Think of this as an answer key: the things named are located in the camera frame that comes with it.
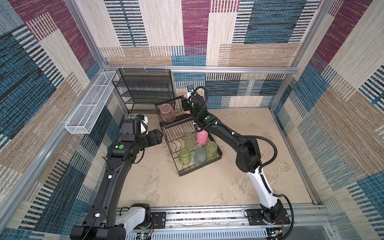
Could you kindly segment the translucent pink cup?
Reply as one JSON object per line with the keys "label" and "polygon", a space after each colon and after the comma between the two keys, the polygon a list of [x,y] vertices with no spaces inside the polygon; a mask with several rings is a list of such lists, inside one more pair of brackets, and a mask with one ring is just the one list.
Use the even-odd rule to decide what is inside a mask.
{"label": "translucent pink cup", "polygon": [[162,104],[160,111],[161,118],[165,123],[171,123],[176,119],[175,110],[170,104]]}

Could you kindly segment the pink cup edge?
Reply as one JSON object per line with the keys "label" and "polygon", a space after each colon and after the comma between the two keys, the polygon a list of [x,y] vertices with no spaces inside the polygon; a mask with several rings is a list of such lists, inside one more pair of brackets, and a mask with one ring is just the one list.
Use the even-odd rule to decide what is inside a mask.
{"label": "pink cup edge", "polygon": [[205,130],[197,132],[197,142],[201,145],[205,145],[209,140],[209,133]]}

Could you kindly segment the pale green translucent cup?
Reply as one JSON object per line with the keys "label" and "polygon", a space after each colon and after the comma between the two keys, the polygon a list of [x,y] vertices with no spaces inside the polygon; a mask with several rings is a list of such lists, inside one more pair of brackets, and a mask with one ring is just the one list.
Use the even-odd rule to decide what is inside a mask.
{"label": "pale green translucent cup", "polygon": [[196,146],[196,138],[194,134],[187,134],[185,136],[185,148],[187,148],[189,151],[193,151]]}

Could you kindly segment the bright green translucent cup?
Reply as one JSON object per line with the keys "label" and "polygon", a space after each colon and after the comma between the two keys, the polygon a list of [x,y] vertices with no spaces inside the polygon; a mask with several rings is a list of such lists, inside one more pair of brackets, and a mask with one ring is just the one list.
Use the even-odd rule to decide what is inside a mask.
{"label": "bright green translucent cup", "polygon": [[207,159],[214,159],[218,155],[218,145],[214,141],[210,141],[206,145]]}

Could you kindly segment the teal translucent cup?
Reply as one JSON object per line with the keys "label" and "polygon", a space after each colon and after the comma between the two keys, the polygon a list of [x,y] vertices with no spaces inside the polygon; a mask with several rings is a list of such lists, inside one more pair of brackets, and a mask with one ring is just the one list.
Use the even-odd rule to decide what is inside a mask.
{"label": "teal translucent cup", "polygon": [[195,156],[194,157],[195,157],[194,161],[195,161],[196,166],[204,164],[207,161],[206,149],[204,147],[198,147],[195,150]]}

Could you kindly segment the opaque pink cup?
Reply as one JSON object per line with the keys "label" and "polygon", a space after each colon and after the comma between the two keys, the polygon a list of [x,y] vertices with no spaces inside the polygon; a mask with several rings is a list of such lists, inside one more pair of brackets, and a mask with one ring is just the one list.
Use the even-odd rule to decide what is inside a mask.
{"label": "opaque pink cup", "polygon": [[186,114],[190,115],[190,104],[189,104],[189,98],[185,96],[185,94],[182,96],[182,107]]}

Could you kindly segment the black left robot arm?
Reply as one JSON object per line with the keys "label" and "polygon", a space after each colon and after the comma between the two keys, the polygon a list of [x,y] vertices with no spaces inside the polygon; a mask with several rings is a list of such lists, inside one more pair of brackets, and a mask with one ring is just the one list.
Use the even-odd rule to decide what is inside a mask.
{"label": "black left robot arm", "polygon": [[72,228],[72,240],[124,240],[136,226],[151,223],[149,205],[135,208],[142,215],[140,218],[132,214],[136,221],[118,224],[116,212],[126,176],[137,163],[137,154],[161,144],[162,138],[160,130],[148,131],[148,118],[144,115],[123,121],[120,133],[108,147],[106,171],[97,196],[83,223]]}

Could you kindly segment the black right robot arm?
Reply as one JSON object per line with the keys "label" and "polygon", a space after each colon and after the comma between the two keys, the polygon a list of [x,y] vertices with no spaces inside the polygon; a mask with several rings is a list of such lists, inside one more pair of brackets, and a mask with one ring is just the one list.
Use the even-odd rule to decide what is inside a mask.
{"label": "black right robot arm", "polygon": [[[237,154],[236,166],[246,173],[256,189],[262,208],[263,220],[266,224],[274,224],[280,219],[284,207],[273,192],[265,176],[263,167],[271,164],[278,155],[276,145],[269,139],[261,136],[244,136],[236,133],[222,123],[215,115],[208,112],[206,101],[198,94],[190,97],[182,96],[182,107],[194,117],[194,126],[197,130],[206,131],[215,135],[228,144]],[[272,158],[262,163],[258,140],[265,141],[274,150]]]}

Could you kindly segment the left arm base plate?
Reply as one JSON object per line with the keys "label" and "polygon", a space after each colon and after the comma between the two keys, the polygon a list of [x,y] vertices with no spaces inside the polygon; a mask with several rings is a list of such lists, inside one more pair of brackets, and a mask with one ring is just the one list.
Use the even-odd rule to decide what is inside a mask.
{"label": "left arm base plate", "polygon": [[143,230],[164,229],[166,227],[166,212],[154,212],[145,216],[145,220],[138,228]]}

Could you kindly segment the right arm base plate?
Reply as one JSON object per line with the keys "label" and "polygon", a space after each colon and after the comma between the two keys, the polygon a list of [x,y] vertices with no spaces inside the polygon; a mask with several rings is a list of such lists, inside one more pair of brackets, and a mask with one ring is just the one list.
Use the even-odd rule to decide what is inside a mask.
{"label": "right arm base plate", "polygon": [[273,223],[268,223],[264,219],[262,209],[246,209],[243,214],[248,219],[250,226],[277,226],[291,224],[291,219],[286,209],[280,211]]}

